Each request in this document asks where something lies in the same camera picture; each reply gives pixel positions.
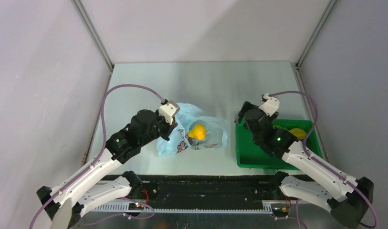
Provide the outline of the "left aluminium frame post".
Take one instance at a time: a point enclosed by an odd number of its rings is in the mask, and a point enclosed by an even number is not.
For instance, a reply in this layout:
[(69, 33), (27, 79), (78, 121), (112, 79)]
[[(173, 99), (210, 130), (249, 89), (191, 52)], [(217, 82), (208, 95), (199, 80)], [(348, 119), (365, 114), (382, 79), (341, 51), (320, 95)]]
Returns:
[(88, 34), (90, 35), (94, 45), (96, 46), (99, 54), (101, 55), (102, 59), (104, 60), (107, 68), (109, 71), (113, 71), (114, 64), (111, 61), (111, 58), (105, 48), (104, 43), (102, 42), (83, 2), (81, 0), (71, 0), (71, 3), (73, 4), (76, 12), (78, 13), (82, 23), (84, 24)]

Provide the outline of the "aluminium frame post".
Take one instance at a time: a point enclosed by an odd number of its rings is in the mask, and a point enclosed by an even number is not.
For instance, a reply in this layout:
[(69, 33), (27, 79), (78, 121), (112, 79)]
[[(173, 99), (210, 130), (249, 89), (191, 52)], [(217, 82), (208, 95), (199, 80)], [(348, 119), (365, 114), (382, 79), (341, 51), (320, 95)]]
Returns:
[(78, 13), (82, 23), (84, 24), (88, 34), (90, 35), (94, 45), (96, 46), (99, 54), (101, 55), (102, 59), (104, 60), (107, 68), (109, 71), (113, 71), (114, 64), (111, 61), (111, 58), (105, 48), (104, 43), (102, 42), (83, 2), (81, 0), (71, 0), (71, 3), (73, 4), (76, 12)]
[(328, 2), (328, 5), (326, 6), (323, 14), (321, 15), (317, 25), (315, 26), (310, 38), (308, 39), (306, 46), (304, 47), (303, 51), (301, 52), (300, 57), (298, 58), (296, 62), (296, 69), (300, 70), (301, 66), (305, 62), (309, 52), (311, 51), (314, 43), (316, 42), (319, 34), (321, 33), (322, 29), (324, 28), (326, 22), (328, 21), (329, 17), (331, 16), (333, 10), (335, 9), (338, 0), (330, 0)]

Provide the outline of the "yellow fake pear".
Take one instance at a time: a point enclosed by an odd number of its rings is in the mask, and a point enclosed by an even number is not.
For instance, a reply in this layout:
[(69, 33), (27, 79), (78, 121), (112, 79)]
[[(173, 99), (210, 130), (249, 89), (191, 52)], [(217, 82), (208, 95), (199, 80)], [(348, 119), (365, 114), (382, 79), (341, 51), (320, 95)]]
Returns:
[(188, 132), (188, 137), (202, 141), (206, 138), (207, 130), (206, 127), (202, 124), (194, 125)]

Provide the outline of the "right aluminium frame post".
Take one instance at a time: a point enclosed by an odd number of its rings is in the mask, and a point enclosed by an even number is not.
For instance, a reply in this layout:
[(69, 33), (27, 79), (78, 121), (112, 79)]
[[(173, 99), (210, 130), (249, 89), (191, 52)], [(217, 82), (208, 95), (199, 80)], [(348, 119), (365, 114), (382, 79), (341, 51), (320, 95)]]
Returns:
[(321, 33), (322, 29), (324, 28), (326, 22), (328, 21), (329, 17), (331, 16), (333, 10), (335, 9), (338, 0), (330, 0), (328, 2), (328, 5), (326, 6), (323, 14), (321, 15), (317, 25), (315, 26), (310, 38), (308, 39), (306, 46), (304, 47), (303, 51), (301, 52), (300, 57), (298, 58), (296, 62), (296, 69), (300, 70), (301, 66), (305, 62), (309, 52), (311, 51), (314, 43), (316, 42), (319, 34)]

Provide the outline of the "light blue plastic bag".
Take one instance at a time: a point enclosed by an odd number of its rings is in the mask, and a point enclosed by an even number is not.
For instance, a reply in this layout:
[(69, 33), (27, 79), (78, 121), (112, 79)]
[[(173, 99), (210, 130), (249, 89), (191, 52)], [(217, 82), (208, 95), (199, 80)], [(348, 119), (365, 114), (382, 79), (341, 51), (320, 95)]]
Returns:
[(174, 156), (186, 149), (223, 149), (228, 144), (228, 123), (222, 117), (208, 116), (193, 104), (177, 103), (180, 110), (175, 115), (177, 127), (169, 140), (157, 140), (160, 156)]

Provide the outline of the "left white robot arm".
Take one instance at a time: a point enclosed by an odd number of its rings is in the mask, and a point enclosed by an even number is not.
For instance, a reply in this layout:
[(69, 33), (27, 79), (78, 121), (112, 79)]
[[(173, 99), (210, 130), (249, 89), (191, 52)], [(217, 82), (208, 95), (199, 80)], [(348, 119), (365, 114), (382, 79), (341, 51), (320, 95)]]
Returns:
[(158, 110), (140, 110), (124, 128), (105, 139), (97, 157), (90, 160), (67, 180), (55, 187), (43, 186), (36, 194), (52, 221), (53, 229), (69, 229), (94, 208), (117, 198), (138, 198), (142, 181), (126, 171), (113, 182), (93, 186), (113, 170), (121, 167), (141, 149), (158, 138), (169, 140), (177, 127), (177, 105), (162, 105)]

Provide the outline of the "green fake grapes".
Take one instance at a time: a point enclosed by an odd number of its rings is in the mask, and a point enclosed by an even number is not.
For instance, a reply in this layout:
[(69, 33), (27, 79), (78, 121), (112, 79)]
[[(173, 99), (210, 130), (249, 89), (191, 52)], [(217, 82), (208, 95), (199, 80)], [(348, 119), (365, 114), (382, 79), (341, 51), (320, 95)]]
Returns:
[(287, 130), (287, 128), (282, 127), (282, 126), (280, 126), (280, 125), (273, 125), (273, 128), (274, 128), (274, 129), (283, 129), (283, 130)]

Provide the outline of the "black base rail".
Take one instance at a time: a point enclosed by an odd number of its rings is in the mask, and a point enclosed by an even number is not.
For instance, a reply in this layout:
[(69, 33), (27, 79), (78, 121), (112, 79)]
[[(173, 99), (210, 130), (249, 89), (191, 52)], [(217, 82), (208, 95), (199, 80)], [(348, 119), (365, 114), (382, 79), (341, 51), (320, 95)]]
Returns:
[(161, 176), (140, 175), (142, 185), (127, 195), (168, 210), (262, 210), (267, 201), (289, 205), (289, 198), (273, 191), (272, 175)]

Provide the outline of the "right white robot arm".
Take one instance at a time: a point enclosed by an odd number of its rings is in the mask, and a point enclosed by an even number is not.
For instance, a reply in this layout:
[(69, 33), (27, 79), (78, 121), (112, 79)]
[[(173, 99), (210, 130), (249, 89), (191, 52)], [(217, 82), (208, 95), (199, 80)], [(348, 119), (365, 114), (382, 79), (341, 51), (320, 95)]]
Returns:
[(284, 128), (275, 127), (279, 101), (265, 101), (257, 106), (245, 101), (235, 123), (245, 128), (246, 142), (262, 153), (286, 162), (308, 175), (303, 181), (285, 172), (277, 172), (270, 181), (274, 199), (284, 196), (305, 200), (328, 211), (344, 227), (356, 229), (371, 209), (374, 183), (367, 177), (356, 178), (324, 161), (303, 141)]

